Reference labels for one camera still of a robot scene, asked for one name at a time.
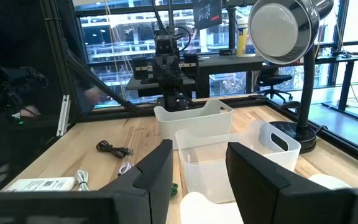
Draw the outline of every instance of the wooden table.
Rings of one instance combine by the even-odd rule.
[[[239,108],[234,110],[232,133],[245,131],[256,119],[288,121],[268,106]],[[98,152],[95,145],[103,139],[114,146],[134,149],[134,155],[121,160]],[[89,188],[98,190],[117,178],[122,163],[136,163],[160,142],[154,117],[79,123],[6,187],[17,179],[74,176],[81,169],[89,172]],[[180,202],[187,190],[178,152],[173,156],[173,181],[179,184],[179,189],[170,201],[167,223],[180,223]],[[322,139],[317,140],[313,152],[299,157],[295,172],[306,178],[313,174],[332,175],[358,187],[358,161]]]

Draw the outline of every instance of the plastic storage basket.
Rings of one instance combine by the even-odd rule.
[[[248,131],[239,134],[197,138],[180,130],[176,137],[188,191],[199,192],[214,203],[234,200],[225,162],[228,142],[239,142],[291,171],[301,148],[265,121],[254,121]]]
[[[220,100],[208,100],[198,109],[168,112],[156,106],[154,113],[161,138],[171,139],[173,149],[178,149],[175,133],[179,130],[187,130],[196,137],[229,134],[233,109]]]

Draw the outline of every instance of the white box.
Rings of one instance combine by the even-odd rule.
[[[187,130],[196,137],[229,134],[233,109],[220,100],[208,100],[198,109],[168,112],[156,106],[154,113],[161,140],[171,139],[173,149],[178,149],[175,133],[179,130]]]
[[[272,141],[273,134],[287,144],[287,151]],[[188,191],[199,192],[213,203],[234,200],[225,162],[228,142],[239,142],[291,171],[301,148],[296,140],[265,121],[254,121],[239,134],[197,138],[181,130],[176,138]]]

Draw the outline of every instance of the white cable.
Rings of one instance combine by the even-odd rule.
[[[129,171],[129,169],[131,169],[134,165],[129,163],[129,162],[125,162],[118,170],[119,175],[125,174],[127,171]]]
[[[80,187],[78,188],[79,191],[90,191],[88,188],[88,172],[83,170],[77,170],[75,174],[75,179],[77,180]]]

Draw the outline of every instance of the office chair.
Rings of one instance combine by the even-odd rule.
[[[273,96],[277,95],[278,97],[283,99],[283,101],[285,103],[285,99],[280,93],[290,95],[290,97],[288,99],[292,100],[291,93],[287,93],[287,92],[281,91],[281,90],[275,90],[273,88],[273,86],[281,84],[285,81],[291,80],[292,76],[291,75],[278,75],[277,73],[278,73],[278,68],[268,68],[268,69],[260,71],[260,75],[258,76],[258,79],[257,79],[258,86],[270,86],[270,89],[258,91],[256,93],[263,94],[264,96],[270,94],[270,99],[273,99]]]

